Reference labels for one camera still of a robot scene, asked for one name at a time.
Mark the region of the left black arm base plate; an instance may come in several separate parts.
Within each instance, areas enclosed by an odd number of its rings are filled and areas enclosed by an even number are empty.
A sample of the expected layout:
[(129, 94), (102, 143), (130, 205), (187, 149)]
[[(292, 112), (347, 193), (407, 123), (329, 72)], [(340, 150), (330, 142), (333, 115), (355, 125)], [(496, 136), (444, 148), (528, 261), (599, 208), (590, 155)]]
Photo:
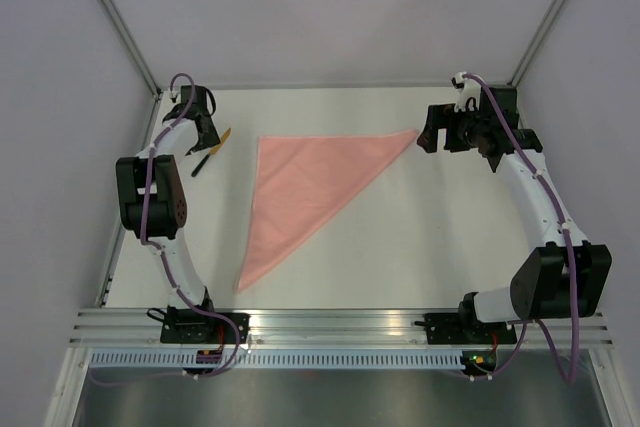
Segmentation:
[(244, 344), (250, 331), (250, 315), (222, 312), (227, 321), (202, 316), (189, 309), (169, 309), (163, 317), (162, 344)]

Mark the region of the pink cloth napkin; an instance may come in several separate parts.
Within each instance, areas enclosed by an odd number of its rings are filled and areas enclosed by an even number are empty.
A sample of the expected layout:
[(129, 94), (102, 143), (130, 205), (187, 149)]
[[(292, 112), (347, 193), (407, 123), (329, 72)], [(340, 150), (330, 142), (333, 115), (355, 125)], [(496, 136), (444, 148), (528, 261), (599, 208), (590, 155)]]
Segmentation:
[(237, 290), (254, 285), (295, 252), (416, 138), (414, 130), (372, 136), (260, 138)]

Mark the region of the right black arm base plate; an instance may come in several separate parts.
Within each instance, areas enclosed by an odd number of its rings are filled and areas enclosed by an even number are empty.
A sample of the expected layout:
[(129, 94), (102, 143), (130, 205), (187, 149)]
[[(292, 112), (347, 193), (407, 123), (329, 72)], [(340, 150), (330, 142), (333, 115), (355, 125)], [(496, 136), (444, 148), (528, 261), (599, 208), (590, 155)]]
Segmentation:
[(515, 331), (509, 329), (505, 322), (463, 321), (454, 313), (426, 313), (413, 325), (424, 331), (427, 344), (431, 346), (500, 346), (517, 343)]

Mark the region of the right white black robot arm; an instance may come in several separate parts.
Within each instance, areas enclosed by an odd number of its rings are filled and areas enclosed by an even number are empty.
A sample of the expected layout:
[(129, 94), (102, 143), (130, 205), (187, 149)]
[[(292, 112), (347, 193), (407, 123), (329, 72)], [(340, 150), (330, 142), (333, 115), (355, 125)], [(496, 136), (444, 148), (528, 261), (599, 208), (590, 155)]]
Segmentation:
[(537, 134), (519, 125), (516, 89), (484, 89), (472, 79), (453, 86), (458, 99), (429, 106), (417, 144), (427, 153), (478, 151), (509, 189), (531, 249), (507, 286), (464, 297), (456, 318), (459, 335), (478, 342), (493, 323), (593, 316), (611, 253), (591, 243), (571, 219)]

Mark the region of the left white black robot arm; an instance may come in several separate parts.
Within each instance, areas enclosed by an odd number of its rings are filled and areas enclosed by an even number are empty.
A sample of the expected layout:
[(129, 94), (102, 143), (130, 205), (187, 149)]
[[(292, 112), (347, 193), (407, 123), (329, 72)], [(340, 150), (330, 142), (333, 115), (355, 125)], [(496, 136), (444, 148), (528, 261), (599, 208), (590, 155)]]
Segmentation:
[(150, 143), (116, 162), (120, 219), (154, 257), (167, 285), (167, 306), (192, 310), (184, 319), (184, 332), (206, 343), (216, 336), (218, 319), (187, 247), (188, 206), (178, 164), (221, 145), (213, 122), (216, 101), (200, 85), (184, 85), (170, 100), (174, 105)]

